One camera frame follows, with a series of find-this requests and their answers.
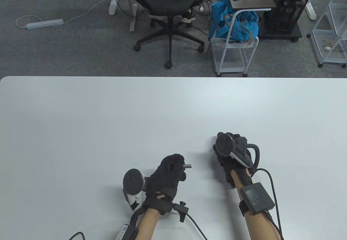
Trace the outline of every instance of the chair base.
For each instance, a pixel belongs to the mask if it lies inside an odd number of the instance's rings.
[[[178,23],[174,24],[173,21],[174,21],[174,18],[172,16],[168,17],[168,23],[157,20],[157,19],[151,19],[151,27],[154,27],[155,23],[157,23],[160,26],[162,26],[163,29],[138,40],[133,49],[135,51],[140,51],[142,43],[150,41],[156,37],[160,37],[160,36],[164,36],[164,35],[169,36],[169,61],[167,61],[164,65],[164,68],[166,68],[166,69],[170,69],[172,67],[171,53],[172,53],[172,36],[173,35],[181,36],[181,37],[187,38],[191,41],[200,43],[200,46],[198,48],[198,52],[202,53],[205,49],[205,47],[204,47],[205,43],[201,39],[198,39],[198,38],[190,35],[189,33],[186,33],[184,31],[179,30],[178,27],[183,25],[184,24],[183,22],[178,22]]]

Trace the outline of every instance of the floor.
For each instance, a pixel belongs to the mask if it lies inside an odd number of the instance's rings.
[[[181,38],[173,41],[170,70],[163,68],[168,57],[167,37],[134,52],[136,40],[153,32],[148,12],[136,20],[135,33],[130,33],[128,16],[121,11],[114,16],[108,14],[109,1],[61,27],[28,30],[15,25],[17,18],[28,14],[43,20],[63,18],[66,21],[86,12],[98,1],[101,0],[0,0],[0,79],[9,75],[215,76],[211,54],[198,53],[196,43]],[[317,14],[324,12],[328,1],[313,0]],[[120,0],[120,5],[128,11],[127,0]],[[33,21],[23,19],[19,24]],[[197,16],[194,25],[207,31],[207,22],[202,16]],[[314,22],[303,12],[299,25],[306,35]],[[198,30],[187,31],[207,41],[207,36]],[[339,65],[317,68],[310,42],[303,37],[297,43],[261,42],[248,74],[250,77],[347,77],[347,69]]]

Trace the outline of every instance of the black glove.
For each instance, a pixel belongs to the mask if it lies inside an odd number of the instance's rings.
[[[156,209],[162,215],[172,210],[174,206],[172,201],[176,196],[178,183],[186,180],[183,165],[184,157],[180,154],[167,156],[161,161],[147,180],[144,207]]]
[[[227,134],[233,138],[233,140],[236,142],[237,145],[239,143],[244,143],[245,137],[241,137],[239,134],[232,134],[230,132],[227,132]],[[236,173],[239,175],[241,182],[245,186],[252,184],[252,179],[249,177],[249,175],[246,172],[246,168],[242,164],[240,164],[236,159],[234,159],[230,156],[220,155],[216,149],[216,145],[213,145],[213,150],[216,153],[216,156],[217,156],[217,159],[218,159],[220,165],[224,169],[224,172],[226,174],[227,183],[230,183],[233,188],[236,187],[235,182],[233,180],[233,177],[230,175],[230,172],[232,170],[235,170]],[[251,155],[250,155],[250,152],[248,149],[246,149],[246,154],[249,156],[249,158],[251,158]]]

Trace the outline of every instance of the black computer case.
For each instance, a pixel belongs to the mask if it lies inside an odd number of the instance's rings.
[[[302,37],[297,21],[308,0],[274,0],[276,8],[264,13],[262,39],[290,39],[296,42]]]

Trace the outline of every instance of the sneaker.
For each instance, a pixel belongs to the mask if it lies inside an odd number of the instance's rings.
[[[152,10],[149,10],[148,12],[149,12],[149,16],[150,16],[151,19],[157,19],[157,20],[160,20],[160,21],[163,21],[163,20],[166,19],[166,16],[159,16]]]
[[[189,9],[186,11],[185,14],[182,15],[181,22],[191,23],[194,20],[195,20],[195,13],[191,9]]]

